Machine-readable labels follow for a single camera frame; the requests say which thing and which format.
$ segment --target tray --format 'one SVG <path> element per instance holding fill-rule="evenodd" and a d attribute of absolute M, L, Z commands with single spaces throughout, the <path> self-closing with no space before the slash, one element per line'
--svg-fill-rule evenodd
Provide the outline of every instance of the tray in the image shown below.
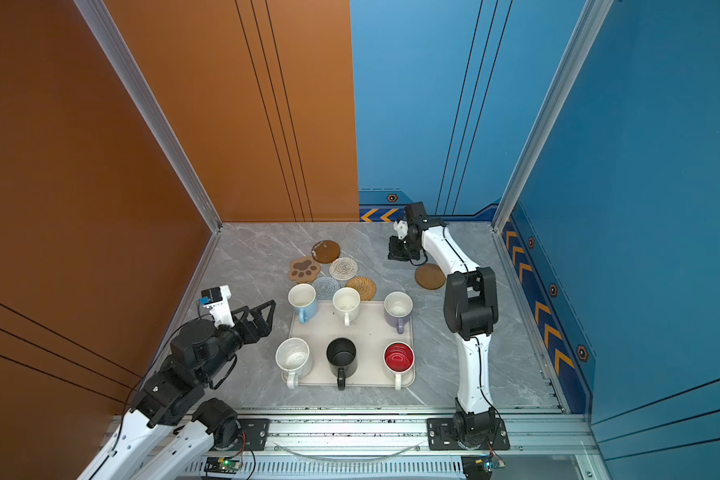
<path fill-rule="evenodd" d="M 413 320 L 405 324 L 405 331 L 400 335 L 384 319 L 384 302 L 360 302 L 360 314 L 349 326 L 334 313 L 333 302 L 319 300 L 317 313 L 307 323 L 300 323 L 298 315 L 291 321 L 290 337 L 297 336 L 309 345 L 309 355 L 313 356 L 312 370 L 298 379 L 299 386 L 322 385 L 335 386 L 336 376 L 331 372 L 326 356 L 328 344 L 340 336 L 355 343 L 358 353 L 358 369 L 347 378 L 347 386 L 388 386 L 394 388 L 394 380 L 384 372 L 384 349 L 392 342 L 405 342 L 416 351 L 413 344 Z M 416 378 L 414 362 L 410 381 L 403 387 L 410 386 Z"/>

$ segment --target purple mug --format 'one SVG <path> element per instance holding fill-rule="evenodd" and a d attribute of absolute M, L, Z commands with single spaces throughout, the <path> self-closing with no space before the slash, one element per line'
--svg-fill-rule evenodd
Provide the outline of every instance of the purple mug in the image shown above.
<path fill-rule="evenodd" d="M 403 292 L 392 292 L 384 299 L 384 318 L 402 335 L 405 324 L 411 320 L 413 301 Z"/>

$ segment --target orange wall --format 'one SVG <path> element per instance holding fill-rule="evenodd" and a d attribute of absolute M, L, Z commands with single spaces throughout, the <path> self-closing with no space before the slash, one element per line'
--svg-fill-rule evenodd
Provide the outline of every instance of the orange wall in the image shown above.
<path fill-rule="evenodd" d="M 222 220 L 357 219 L 348 0 L 106 6 Z"/>
<path fill-rule="evenodd" d="M 209 237 L 74 3 L 0 0 L 0 302 L 124 367 L 0 307 L 111 378 L 0 332 L 0 478 L 79 475 Z"/>

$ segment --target mug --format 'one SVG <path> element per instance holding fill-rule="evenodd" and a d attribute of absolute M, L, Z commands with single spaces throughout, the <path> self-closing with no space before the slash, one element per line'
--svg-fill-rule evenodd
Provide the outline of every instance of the mug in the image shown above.
<path fill-rule="evenodd" d="M 394 380 L 394 389 L 401 389 L 403 379 L 405 383 L 413 375 L 414 355 L 413 349 L 407 343 L 392 342 L 384 349 L 384 371 Z"/>
<path fill-rule="evenodd" d="M 293 337 L 277 347 L 275 361 L 282 370 L 282 379 L 289 389 L 298 387 L 298 379 L 312 370 L 312 357 L 309 355 L 309 345 L 303 339 Z"/>
<path fill-rule="evenodd" d="M 392 292 L 384 299 L 384 310 L 387 323 L 398 329 L 402 334 L 406 323 L 411 321 L 413 301 L 403 292 Z"/>
<path fill-rule="evenodd" d="M 360 314 L 360 293 L 350 286 L 336 290 L 333 294 L 333 308 L 344 318 L 344 326 L 349 326 Z"/>
<path fill-rule="evenodd" d="M 343 390 L 347 377 L 352 376 L 358 369 L 358 358 L 355 344 L 350 339 L 339 337 L 328 344 L 326 350 L 331 371 L 336 375 L 339 390 Z"/>
<path fill-rule="evenodd" d="M 298 321 L 307 323 L 317 313 L 317 292 L 308 283 L 299 283 L 288 292 L 288 302 L 298 314 Z"/>

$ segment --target gray marble tabletop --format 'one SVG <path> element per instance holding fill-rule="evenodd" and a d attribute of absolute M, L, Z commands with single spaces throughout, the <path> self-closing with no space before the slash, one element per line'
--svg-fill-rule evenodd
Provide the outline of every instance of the gray marble tabletop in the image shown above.
<path fill-rule="evenodd" d="M 557 398 L 540 372 L 489 228 L 488 224 L 471 222 L 449 226 L 453 238 L 472 260 L 496 272 L 499 322 L 489 351 L 491 395 L 499 408 L 556 408 Z M 414 280 L 413 265 L 387 259 L 388 239 L 393 233 L 387 223 L 225 224 L 196 297 L 202 289 L 229 285 L 233 310 L 270 299 L 277 302 L 277 308 L 269 337 L 241 348 L 230 378 L 218 390 L 206 390 L 206 398 L 216 396 L 233 408 L 452 408 L 458 390 L 458 360 L 456 339 L 443 318 L 445 288 L 425 290 Z M 286 277 L 288 264 L 309 255 L 319 240 L 334 240 L 343 256 L 358 262 L 358 275 L 376 283 L 374 300 L 384 300 L 393 291 L 403 291 L 413 299 L 416 379 L 410 387 L 400 391 L 356 387 L 343 392 L 327 386 L 286 387 L 274 356 L 280 342 L 288 338 L 291 325 L 292 310 L 286 296 L 295 283 Z M 328 274 L 328 265 L 322 274 Z M 186 320 L 195 315 L 195 308 L 190 308 Z"/>

